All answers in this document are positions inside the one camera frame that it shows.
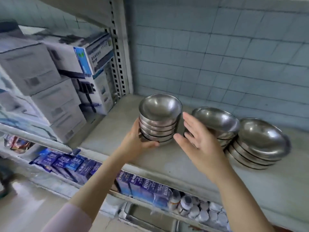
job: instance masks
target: hand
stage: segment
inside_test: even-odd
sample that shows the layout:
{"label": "hand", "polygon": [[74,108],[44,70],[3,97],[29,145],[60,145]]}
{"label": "hand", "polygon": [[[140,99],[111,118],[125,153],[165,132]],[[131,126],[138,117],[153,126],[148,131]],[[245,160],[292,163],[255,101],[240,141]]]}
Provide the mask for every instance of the hand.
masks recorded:
{"label": "hand", "polygon": [[159,143],[154,141],[141,142],[138,137],[139,133],[139,118],[137,118],[131,128],[127,133],[125,138],[122,140],[122,143],[118,149],[113,153],[121,158],[125,163],[131,162],[140,156],[145,150],[149,148],[158,147]]}
{"label": "hand", "polygon": [[198,170],[216,184],[218,178],[224,177],[226,170],[231,168],[218,140],[195,117],[183,112],[183,119],[184,126],[193,136],[185,132],[186,138],[175,134],[174,139]]}

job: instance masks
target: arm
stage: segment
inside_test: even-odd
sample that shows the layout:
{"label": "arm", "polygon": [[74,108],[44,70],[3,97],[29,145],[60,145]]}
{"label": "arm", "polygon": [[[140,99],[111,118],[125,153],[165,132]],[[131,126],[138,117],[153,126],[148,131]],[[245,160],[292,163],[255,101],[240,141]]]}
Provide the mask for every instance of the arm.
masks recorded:
{"label": "arm", "polygon": [[87,232],[91,228],[114,180],[125,163],[136,159],[158,142],[142,143],[138,137],[138,119],[120,147],[105,160],[88,182],[47,223],[41,232]]}
{"label": "arm", "polygon": [[183,113],[184,126],[190,131],[174,139],[220,191],[231,229],[234,232],[274,232],[257,202],[224,156],[217,139],[195,117]]}

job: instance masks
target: pink sleeve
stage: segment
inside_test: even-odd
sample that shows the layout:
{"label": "pink sleeve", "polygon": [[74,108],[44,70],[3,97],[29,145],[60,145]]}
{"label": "pink sleeve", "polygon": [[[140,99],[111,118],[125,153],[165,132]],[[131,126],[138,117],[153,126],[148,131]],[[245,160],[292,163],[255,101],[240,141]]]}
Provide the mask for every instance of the pink sleeve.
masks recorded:
{"label": "pink sleeve", "polygon": [[91,219],[83,210],[66,203],[41,232],[88,232],[91,226]]}

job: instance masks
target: left hand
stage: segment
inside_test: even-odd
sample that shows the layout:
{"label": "left hand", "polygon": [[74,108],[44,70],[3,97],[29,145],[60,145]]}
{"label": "left hand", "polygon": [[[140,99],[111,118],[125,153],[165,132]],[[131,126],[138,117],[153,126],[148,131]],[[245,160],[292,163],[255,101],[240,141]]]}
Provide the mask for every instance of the left hand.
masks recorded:
{"label": "left hand", "polygon": [[114,152],[113,155],[117,155],[125,163],[131,162],[140,156],[145,150],[158,147],[159,143],[154,141],[142,142],[138,137],[139,133],[139,118],[137,118],[131,128],[127,133],[122,143]]}

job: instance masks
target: tiled floor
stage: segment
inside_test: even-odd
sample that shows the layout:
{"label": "tiled floor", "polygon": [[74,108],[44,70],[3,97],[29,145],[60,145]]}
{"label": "tiled floor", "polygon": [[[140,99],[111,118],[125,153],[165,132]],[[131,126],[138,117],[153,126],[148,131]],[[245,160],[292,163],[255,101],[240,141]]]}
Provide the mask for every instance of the tiled floor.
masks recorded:
{"label": "tiled floor", "polygon": [[[1,232],[40,232],[42,227],[67,201],[33,186],[25,179],[12,182],[13,191],[0,199]],[[116,219],[98,214],[90,232],[141,232]]]}

